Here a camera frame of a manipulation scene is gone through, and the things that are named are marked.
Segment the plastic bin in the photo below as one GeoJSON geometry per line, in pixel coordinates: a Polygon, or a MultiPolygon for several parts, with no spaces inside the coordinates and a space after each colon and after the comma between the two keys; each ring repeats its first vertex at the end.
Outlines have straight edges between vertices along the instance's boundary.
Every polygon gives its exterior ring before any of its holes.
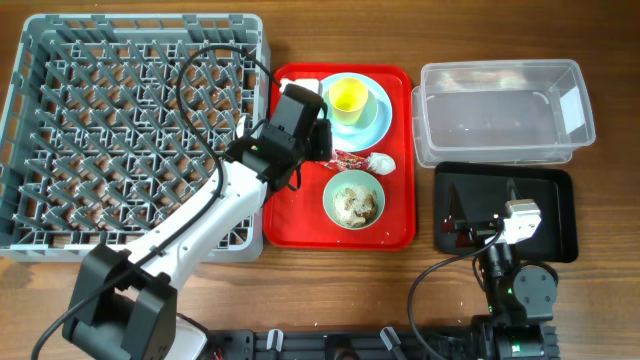
{"type": "Polygon", "coordinates": [[[554,164],[595,141],[573,60],[427,64],[412,93],[418,162],[554,164]]]}
{"type": "MultiPolygon", "coordinates": [[[[253,14],[35,15],[24,25],[0,122],[0,256],[81,261],[119,249],[192,196],[212,171],[175,102],[181,64],[225,44],[267,67],[253,14]]],[[[181,91],[216,150],[267,115],[267,76],[229,51],[194,62],[181,91]]],[[[262,251],[262,212],[225,236],[209,261],[262,251]]]]}

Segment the gray dish rack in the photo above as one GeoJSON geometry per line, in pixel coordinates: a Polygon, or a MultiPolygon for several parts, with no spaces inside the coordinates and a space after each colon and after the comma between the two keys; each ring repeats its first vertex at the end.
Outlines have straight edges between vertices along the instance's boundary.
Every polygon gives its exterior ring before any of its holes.
{"type": "MultiPolygon", "coordinates": [[[[98,242],[124,247],[192,196],[213,162],[178,119],[176,78],[212,44],[269,67],[252,14],[29,18],[0,123],[0,256],[81,261],[98,242]]],[[[194,61],[181,92],[191,120],[222,151],[236,127],[266,117],[268,86],[251,61],[218,50],[194,61]]],[[[261,213],[242,221],[208,260],[254,260],[261,221],[261,213]]]]}

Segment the bowl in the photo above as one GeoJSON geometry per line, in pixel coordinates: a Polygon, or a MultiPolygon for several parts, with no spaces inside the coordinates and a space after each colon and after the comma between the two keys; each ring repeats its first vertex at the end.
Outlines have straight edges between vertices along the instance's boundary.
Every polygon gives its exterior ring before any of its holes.
{"type": "Polygon", "coordinates": [[[334,177],[331,178],[331,180],[329,180],[322,194],[322,205],[324,206],[324,212],[327,214],[327,216],[329,216],[329,219],[331,219],[331,221],[333,221],[341,228],[345,228],[348,230],[361,230],[373,225],[376,221],[378,221],[380,215],[382,215],[382,212],[384,211],[384,204],[385,197],[382,185],[380,185],[378,180],[376,180],[373,175],[361,170],[347,170],[337,173],[334,177]],[[344,226],[338,221],[338,218],[335,215],[333,198],[338,191],[344,189],[344,187],[347,185],[362,185],[370,190],[375,191],[376,193],[376,203],[378,204],[378,211],[376,212],[376,216],[373,218],[373,220],[369,221],[364,226],[344,226]]]}

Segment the cable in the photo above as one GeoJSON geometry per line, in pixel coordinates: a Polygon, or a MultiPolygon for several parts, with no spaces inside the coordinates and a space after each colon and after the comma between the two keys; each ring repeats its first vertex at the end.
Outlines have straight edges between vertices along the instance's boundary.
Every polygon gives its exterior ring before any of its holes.
{"type": "Polygon", "coordinates": [[[476,277],[476,280],[478,281],[478,285],[480,285],[480,289],[482,290],[482,292],[486,292],[484,290],[484,281],[482,281],[482,278],[478,274],[478,268],[476,268],[477,261],[478,261],[478,255],[474,256],[473,260],[471,261],[471,267],[473,268],[473,275],[476,277]]]}
{"type": "Polygon", "coordinates": [[[493,239],[487,243],[485,246],[483,246],[482,248],[466,254],[466,255],[460,255],[460,256],[455,256],[452,258],[449,258],[447,260],[441,261],[433,266],[431,266],[430,268],[428,268],[427,270],[425,270],[422,274],[420,274],[420,276],[418,276],[418,278],[413,282],[413,285],[411,286],[411,290],[409,290],[409,299],[407,302],[407,313],[409,315],[409,324],[411,324],[411,329],[413,330],[413,333],[416,335],[416,338],[418,339],[418,342],[425,348],[427,349],[427,351],[429,351],[429,353],[431,353],[431,355],[438,360],[446,360],[444,357],[442,357],[442,355],[438,354],[431,346],[429,346],[429,344],[427,344],[427,341],[422,337],[422,335],[420,334],[420,331],[418,331],[418,328],[416,327],[416,323],[415,320],[413,319],[413,295],[416,292],[416,288],[418,287],[418,285],[420,285],[420,282],[427,277],[427,275],[429,275],[430,273],[438,270],[439,268],[445,266],[445,265],[449,265],[451,263],[454,263],[456,261],[459,260],[463,260],[463,259],[468,259],[470,257],[473,256],[477,256],[479,254],[482,254],[483,252],[487,251],[491,246],[493,246],[498,239],[500,238],[500,236],[502,235],[502,230],[500,230],[498,233],[496,233],[496,235],[493,237],[493,239]]]}
{"type": "Polygon", "coordinates": [[[124,271],[120,275],[114,277],[113,279],[111,279],[110,281],[106,282],[104,285],[102,285],[98,289],[96,289],[89,296],[87,296],[84,299],[80,300],[78,303],[76,303],[74,306],[72,306],[69,310],[67,310],[64,314],[62,314],[56,321],[54,321],[53,324],[51,324],[51,326],[49,326],[49,328],[47,328],[47,330],[45,330],[45,332],[42,334],[42,336],[40,336],[40,338],[38,339],[36,344],[33,346],[33,350],[31,352],[31,360],[37,360],[38,359],[38,356],[40,355],[40,351],[42,350],[42,347],[44,346],[44,344],[47,342],[47,340],[49,340],[51,335],[53,335],[53,333],[60,326],[62,326],[62,324],[65,323],[65,321],[67,321],[69,318],[71,318],[73,315],[75,315],[78,311],[80,311],[83,307],[85,307],[87,304],[89,304],[95,298],[100,296],[102,293],[113,289],[115,286],[117,286],[118,283],[120,283],[121,281],[126,279],[128,276],[133,274],[135,271],[140,269],[144,264],[146,264],[149,260],[154,258],[156,255],[162,253],[162,251],[165,248],[167,248],[176,238],[178,238],[180,235],[182,235],[182,233],[186,229],[191,227],[193,225],[193,223],[195,223],[198,219],[200,219],[200,217],[202,217],[202,215],[204,215],[204,213],[206,213],[211,208],[211,206],[213,206],[215,201],[220,197],[220,193],[222,192],[222,186],[224,184],[224,174],[223,174],[223,171],[222,171],[222,163],[220,162],[220,158],[213,151],[213,148],[211,146],[209,146],[209,144],[202,137],[202,135],[200,134],[198,129],[196,129],[196,127],[193,125],[193,123],[191,121],[189,121],[189,117],[187,116],[187,113],[186,113],[186,111],[184,110],[184,108],[182,106],[182,96],[180,95],[180,88],[182,86],[182,79],[184,78],[184,75],[186,73],[186,69],[193,63],[193,60],[195,58],[197,58],[198,56],[202,55],[204,52],[211,51],[211,50],[230,50],[230,51],[235,51],[237,53],[240,53],[240,54],[244,55],[245,57],[247,57],[251,61],[253,61],[260,69],[262,69],[274,84],[276,84],[278,87],[280,87],[280,83],[274,78],[273,74],[269,71],[269,69],[267,69],[266,66],[264,66],[260,61],[258,61],[253,55],[247,53],[246,51],[244,51],[242,49],[238,49],[238,48],[235,48],[235,47],[232,47],[232,46],[228,46],[228,45],[210,45],[210,46],[206,46],[206,47],[198,50],[197,52],[195,52],[193,55],[191,55],[191,57],[189,57],[189,59],[187,59],[187,61],[185,61],[183,67],[180,69],[180,72],[178,73],[178,78],[177,78],[177,83],[176,83],[176,102],[177,102],[177,105],[178,105],[178,111],[180,112],[180,116],[181,116],[180,120],[184,123],[184,125],[186,125],[189,128],[189,130],[191,130],[191,132],[193,132],[193,134],[195,135],[196,139],[200,143],[200,146],[213,159],[214,168],[218,172],[218,184],[216,186],[216,189],[214,190],[211,198],[207,201],[207,203],[192,218],[190,218],[183,226],[181,226],[178,230],[176,230],[173,234],[171,234],[166,240],[164,240],[156,249],[154,249],[153,251],[149,252],[142,259],[140,259],[138,262],[136,262],[133,266],[129,267],[129,269],[127,269],[126,271],[124,271]]]}

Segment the cup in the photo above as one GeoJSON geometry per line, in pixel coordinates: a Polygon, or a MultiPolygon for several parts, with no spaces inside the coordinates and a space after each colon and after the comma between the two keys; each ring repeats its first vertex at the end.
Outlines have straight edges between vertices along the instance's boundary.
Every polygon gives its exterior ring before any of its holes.
{"type": "Polygon", "coordinates": [[[360,80],[344,78],[329,89],[329,102],[334,120],[342,125],[355,124],[369,97],[369,89],[360,80]]]}

